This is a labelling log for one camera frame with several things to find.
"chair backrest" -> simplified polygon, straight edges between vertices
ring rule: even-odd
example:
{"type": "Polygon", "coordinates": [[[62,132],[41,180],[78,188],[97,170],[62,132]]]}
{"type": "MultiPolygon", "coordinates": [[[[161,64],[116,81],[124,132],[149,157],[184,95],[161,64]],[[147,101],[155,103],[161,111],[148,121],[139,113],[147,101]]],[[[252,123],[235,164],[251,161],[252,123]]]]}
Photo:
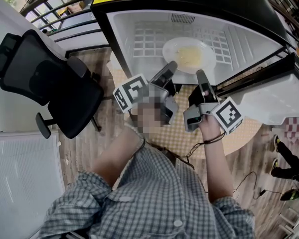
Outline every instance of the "chair backrest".
{"type": "Polygon", "coordinates": [[[0,46],[0,87],[46,105],[68,70],[34,30],[7,34],[0,46]]]}

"person's leg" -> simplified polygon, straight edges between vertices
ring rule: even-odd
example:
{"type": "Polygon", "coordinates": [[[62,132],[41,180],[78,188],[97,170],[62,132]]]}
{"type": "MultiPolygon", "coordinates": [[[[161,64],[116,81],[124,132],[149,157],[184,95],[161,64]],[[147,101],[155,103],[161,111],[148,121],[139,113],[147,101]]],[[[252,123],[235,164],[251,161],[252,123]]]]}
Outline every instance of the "person's leg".
{"type": "Polygon", "coordinates": [[[298,169],[281,169],[280,167],[275,167],[271,171],[271,175],[277,178],[283,179],[293,179],[299,181],[299,170],[298,169]]]}
{"type": "Polygon", "coordinates": [[[276,146],[277,151],[282,155],[282,157],[286,160],[289,166],[293,169],[299,170],[299,158],[291,153],[291,151],[287,148],[287,146],[276,138],[276,146]]]}

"fridge shelf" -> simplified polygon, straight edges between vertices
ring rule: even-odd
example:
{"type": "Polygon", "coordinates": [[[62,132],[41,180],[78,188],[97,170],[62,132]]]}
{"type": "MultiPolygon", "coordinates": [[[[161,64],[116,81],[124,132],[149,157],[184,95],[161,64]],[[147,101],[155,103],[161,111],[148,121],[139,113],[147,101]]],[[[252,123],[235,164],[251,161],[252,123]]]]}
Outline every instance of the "fridge shelf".
{"type": "Polygon", "coordinates": [[[194,24],[162,21],[136,22],[133,57],[163,57],[164,44],[176,37],[192,37],[204,42],[215,52],[218,63],[230,65],[233,70],[225,33],[194,24]]]}

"sneaker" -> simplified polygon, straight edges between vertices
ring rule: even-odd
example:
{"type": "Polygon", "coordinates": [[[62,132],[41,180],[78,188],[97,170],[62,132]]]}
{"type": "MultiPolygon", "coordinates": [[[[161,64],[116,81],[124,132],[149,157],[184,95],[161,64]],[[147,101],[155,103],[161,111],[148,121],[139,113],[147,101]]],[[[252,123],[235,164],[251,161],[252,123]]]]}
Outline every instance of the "sneaker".
{"type": "Polygon", "coordinates": [[[277,168],[277,167],[279,167],[279,166],[278,166],[278,159],[275,158],[275,159],[273,160],[273,166],[272,166],[272,168],[271,168],[270,174],[272,174],[273,169],[274,169],[274,168],[277,168]]]}
{"type": "Polygon", "coordinates": [[[275,146],[275,151],[278,152],[278,143],[280,142],[279,137],[275,134],[274,135],[274,146],[275,146]]]}

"plaid shirt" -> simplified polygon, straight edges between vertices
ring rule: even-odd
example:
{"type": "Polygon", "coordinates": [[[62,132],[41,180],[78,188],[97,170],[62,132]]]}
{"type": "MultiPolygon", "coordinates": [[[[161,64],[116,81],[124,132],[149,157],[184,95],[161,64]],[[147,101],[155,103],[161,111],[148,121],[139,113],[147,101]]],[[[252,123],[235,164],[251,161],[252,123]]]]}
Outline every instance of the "plaid shirt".
{"type": "Polygon", "coordinates": [[[116,190],[97,174],[79,173],[47,211],[39,238],[86,229],[91,239],[254,238],[254,216],[231,197],[213,204],[198,175],[145,145],[116,190]]]}

